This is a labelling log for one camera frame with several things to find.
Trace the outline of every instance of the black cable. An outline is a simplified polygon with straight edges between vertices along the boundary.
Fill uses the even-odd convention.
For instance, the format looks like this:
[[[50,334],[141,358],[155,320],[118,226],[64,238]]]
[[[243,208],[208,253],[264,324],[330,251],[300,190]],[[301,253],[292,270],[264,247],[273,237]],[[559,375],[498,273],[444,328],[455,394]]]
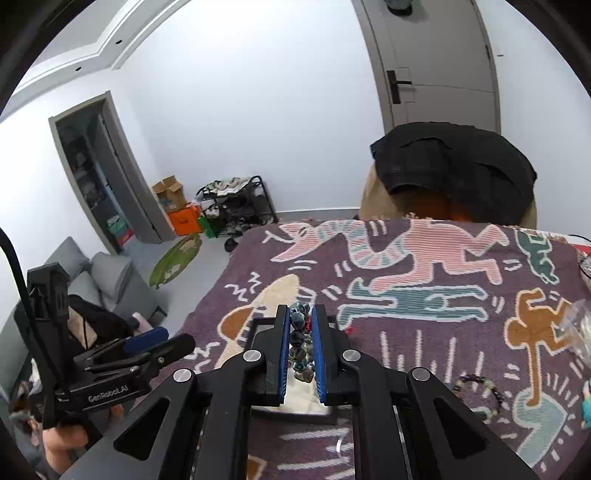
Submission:
[[[88,338],[86,337],[86,320],[82,319],[82,328],[84,329],[84,343],[86,344],[86,350],[88,350]]]
[[[17,253],[14,249],[14,246],[12,245],[12,242],[10,241],[4,230],[2,230],[2,228],[0,228],[0,248],[2,248],[4,255],[6,255],[8,265],[10,266],[10,270],[12,271],[12,276],[14,277],[14,281],[17,284],[18,294],[21,298],[21,303],[25,310],[25,314],[29,318],[29,324],[31,332],[33,333],[33,337],[35,338],[35,341],[37,342],[37,345],[41,350],[41,354],[43,355],[44,360],[47,363],[49,370],[51,371],[51,374],[56,379],[58,386],[64,392],[64,395],[68,399],[68,402],[73,407],[72,409],[80,416],[80,423],[85,428],[86,433],[88,434],[89,446],[92,446],[102,437],[102,435],[100,434],[96,426],[90,421],[88,415],[82,412],[82,408],[80,407],[78,400],[74,397],[74,395],[72,395],[72,392],[67,387],[66,382],[61,377],[59,370],[54,365],[53,361],[51,360],[51,357],[49,356],[47,347],[43,342],[41,335],[39,334],[39,330],[37,329],[37,319],[35,317],[35,311],[33,310],[31,300],[29,299],[27,284],[25,283],[25,278],[22,276],[21,265],[18,262]]]
[[[587,240],[591,244],[591,240],[589,240],[586,236],[583,235],[576,235],[575,233],[569,233],[569,236],[576,236],[578,238],[582,238],[583,240]]]

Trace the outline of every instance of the baseboard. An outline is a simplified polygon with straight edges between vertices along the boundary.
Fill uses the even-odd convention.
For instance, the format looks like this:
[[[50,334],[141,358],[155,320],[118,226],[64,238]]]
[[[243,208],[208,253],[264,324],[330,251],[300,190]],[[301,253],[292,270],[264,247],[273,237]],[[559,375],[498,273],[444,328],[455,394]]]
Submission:
[[[335,208],[319,210],[291,210],[289,212],[277,212],[280,222],[296,222],[298,220],[341,220],[352,219],[359,214],[358,208]]]

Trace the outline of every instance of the gray door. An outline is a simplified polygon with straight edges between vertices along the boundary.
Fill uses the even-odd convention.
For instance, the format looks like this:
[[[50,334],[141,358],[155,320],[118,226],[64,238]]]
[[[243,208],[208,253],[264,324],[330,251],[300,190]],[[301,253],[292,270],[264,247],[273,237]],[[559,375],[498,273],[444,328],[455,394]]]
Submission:
[[[121,209],[125,212],[135,236],[143,243],[161,243],[158,233],[156,233],[123,171],[102,114],[99,113],[97,119],[97,121],[91,122],[87,133],[101,170],[107,179],[108,187],[111,188]]]
[[[114,113],[111,97],[108,97],[104,101],[100,112],[107,127],[107,131],[111,132],[110,138],[115,151],[119,154],[119,163],[125,172],[127,181],[143,207],[145,214],[152,223],[152,226],[158,233],[158,236],[162,241],[176,238],[176,234],[171,230],[158,202],[154,199],[151,189],[146,185],[138,164],[135,162],[134,157],[131,154],[131,149],[127,144],[125,134]]]
[[[382,113],[389,113],[384,102],[391,108],[387,129],[391,123],[434,121],[498,130],[494,66],[470,0],[413,0],[409,17],[392,14],[384,0],[353,4]]]

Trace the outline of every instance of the ceiling molding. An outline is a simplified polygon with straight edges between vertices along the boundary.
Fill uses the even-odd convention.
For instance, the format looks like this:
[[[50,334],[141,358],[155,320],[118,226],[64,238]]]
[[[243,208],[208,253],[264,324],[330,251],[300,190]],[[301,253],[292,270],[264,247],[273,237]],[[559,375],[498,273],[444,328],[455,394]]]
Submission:
[[[129,0],[94,43],[33,65],[10,97],[0,121],[36,96],[57,86],[98,70],[121,68],[135,49],[188,1]]]

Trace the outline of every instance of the clear plastic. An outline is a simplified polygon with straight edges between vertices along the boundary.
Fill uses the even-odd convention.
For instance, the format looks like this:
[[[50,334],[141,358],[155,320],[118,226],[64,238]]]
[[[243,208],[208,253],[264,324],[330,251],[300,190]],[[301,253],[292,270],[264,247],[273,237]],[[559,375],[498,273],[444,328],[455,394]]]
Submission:
[[[560,330],[570,338],[573,352],[591,368],[591,300],[579,300],[565,312]]]

